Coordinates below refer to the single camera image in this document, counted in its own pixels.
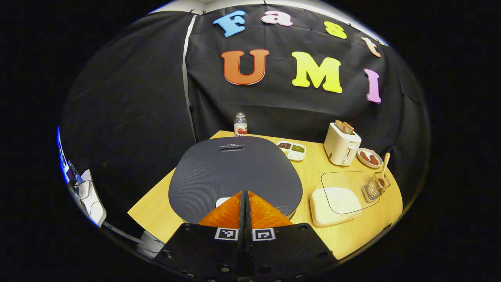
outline wooden table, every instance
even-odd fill
[[[219,131],[211,138],[232,137],[231,131]],[[269,137],[249,134],[277,143],[280,140],[300,143],[306,147],[306,157],[300,162],[291,161],[298,172],[303,184],[303,197],[291,221],[296,223],[309,223],[337,259],[342,259],[365,243],[374,238],[389,224],[394,224],[402,214],[402,196],[395,178],[387,169],[386,175],[391,186],[381,196],[379,203],[362,211],[357,218],[326,227],[318,227],[312,221],[310,210],[310,196],[320,181],[320,176],[327,172],[363,171],[369,176],[378,169],[365,166],[355,158],[350,166],[342,167],[333,165],[321,143],[306,142],[279,137]],[[146,231],[163,242],[167,242],[182,219],[172,210],[169,200],[169,184],[175,169],[157,183],[141,200],[139,200],[128,214]]]

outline spoon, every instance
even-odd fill
[[[384,156],[383,171],[381,172],[381,174],[378,177],[378,181],[383,188],[386,186],[386,183],[384,181],[384,173],[386,172],[386,167],[388,166],[389,160],[390,160],[390,153],[386,153],[386,155]]]

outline yellow letter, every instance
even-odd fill
[[[346,39],[346,33],[343,32],[343,28],[340,25],[336,25],[335,23],[332,22],[324,22],[325,30],[330,34],[337,36],[342,39]]]
[[[341,62],[327,57],[319,67],[308,53],[293,52],[292,56],[296,58],[298,63],[296,78],[292,80],[294,86],[310,86],[310,82],[306,79],[306,73],[308,73],[315,88],[320,86],[325,77],[325,83],[322,85],[325,90],[336,93],[343,91],[339,85],[339,66],[341,66]]]

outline toaster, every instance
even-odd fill
[[[329,124],[324,148],[331,163],[349,166],[357,155],[362,139],[353,131],[353,135],[342,133],[334,122]]]

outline white tray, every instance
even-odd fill
[[[306,156],[306,147],[305,146],[303,146],[301,144],[298,144],[298,143],[285,141],[285,140],[278,141],[277,142],[277,146],[280,143],[289,143],[289,144],[291,144],[291,148],[290,149],[280,148],[282,151],[287,152],[287,158],[289,158],[289,160],[302,161],[302,160],[305,159],[305,156]],[[301,152],[293,151],[292,150],[292,146],[294,146],[294,145],[299,146],[299,147],[305,149],[305,152],[301,153]]]

